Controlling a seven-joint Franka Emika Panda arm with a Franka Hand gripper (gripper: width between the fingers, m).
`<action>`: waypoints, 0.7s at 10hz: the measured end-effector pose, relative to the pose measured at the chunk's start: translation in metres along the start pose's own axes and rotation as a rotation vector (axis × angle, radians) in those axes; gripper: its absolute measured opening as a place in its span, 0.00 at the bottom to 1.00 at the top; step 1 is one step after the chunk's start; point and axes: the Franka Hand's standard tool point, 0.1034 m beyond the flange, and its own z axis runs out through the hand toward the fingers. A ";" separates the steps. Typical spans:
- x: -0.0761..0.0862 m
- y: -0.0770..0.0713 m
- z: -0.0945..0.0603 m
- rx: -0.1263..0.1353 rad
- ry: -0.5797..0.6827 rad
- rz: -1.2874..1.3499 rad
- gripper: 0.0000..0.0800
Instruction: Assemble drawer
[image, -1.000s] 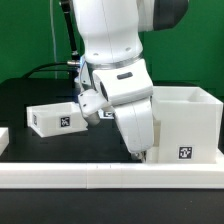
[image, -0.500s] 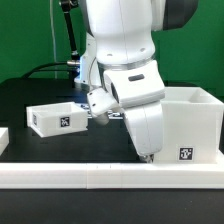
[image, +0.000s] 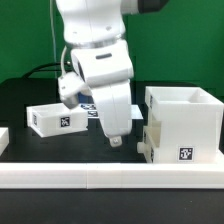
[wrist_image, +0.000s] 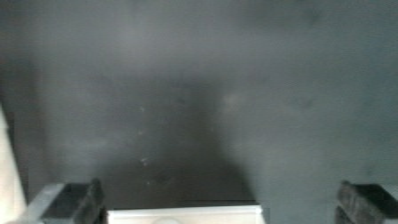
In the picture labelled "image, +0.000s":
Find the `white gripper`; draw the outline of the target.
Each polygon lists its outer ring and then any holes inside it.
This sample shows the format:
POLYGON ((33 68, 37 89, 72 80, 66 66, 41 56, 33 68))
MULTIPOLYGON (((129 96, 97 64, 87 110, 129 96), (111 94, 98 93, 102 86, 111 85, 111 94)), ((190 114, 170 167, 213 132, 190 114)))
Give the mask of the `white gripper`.
POLYGON ((90 88, 104 134, 112 147, 132 129, 130 79, 133 66, 125 40, 95 49, 73 49, 73 63, 81 66, 90 88))

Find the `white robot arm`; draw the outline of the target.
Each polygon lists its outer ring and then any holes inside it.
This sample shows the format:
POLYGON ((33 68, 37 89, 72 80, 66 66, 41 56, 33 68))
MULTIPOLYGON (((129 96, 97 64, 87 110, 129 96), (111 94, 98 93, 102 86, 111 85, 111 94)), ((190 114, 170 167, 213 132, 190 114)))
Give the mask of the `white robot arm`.
POLYGON ((95 103, 104 135, 113 147, 132 130, 130 79, 134 76, 124 39, 124 14, 161 10, 169 0, 56 0, 64 23, 63 49, 73 70, 58 78, 59 96, 69 108, 78 93, 95 103))

